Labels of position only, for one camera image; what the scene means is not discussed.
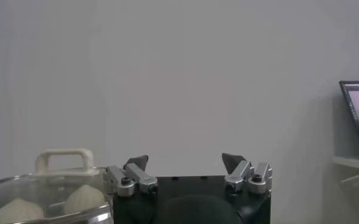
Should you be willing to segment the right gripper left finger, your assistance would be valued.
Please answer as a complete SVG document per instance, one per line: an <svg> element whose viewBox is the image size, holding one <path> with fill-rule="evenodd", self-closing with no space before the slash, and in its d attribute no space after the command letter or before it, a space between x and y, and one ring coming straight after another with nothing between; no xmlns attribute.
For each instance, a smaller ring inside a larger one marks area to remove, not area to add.
<svg viewBox="0 0 359 224"><path fill-rule="evenodd" d="M119 197L132 197L136 190L142 194L156 194L158 179L145 170L148 155L130 158L122 167L108 166L104 173L105 192Z"/></svg>

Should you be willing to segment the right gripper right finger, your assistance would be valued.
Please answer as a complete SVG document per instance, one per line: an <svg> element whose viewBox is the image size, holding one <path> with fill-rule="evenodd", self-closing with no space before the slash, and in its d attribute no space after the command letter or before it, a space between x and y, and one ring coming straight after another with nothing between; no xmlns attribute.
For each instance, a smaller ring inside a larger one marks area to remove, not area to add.
<svg viewBox="0 0 359 224"><path fill-rule="evenodd" d="M254 166L241 155L222 153L222 161L227 170L224 187L230 194L237 194L243 187L252 194L270 193L272 190L272 168L268 163Z"/></svg>

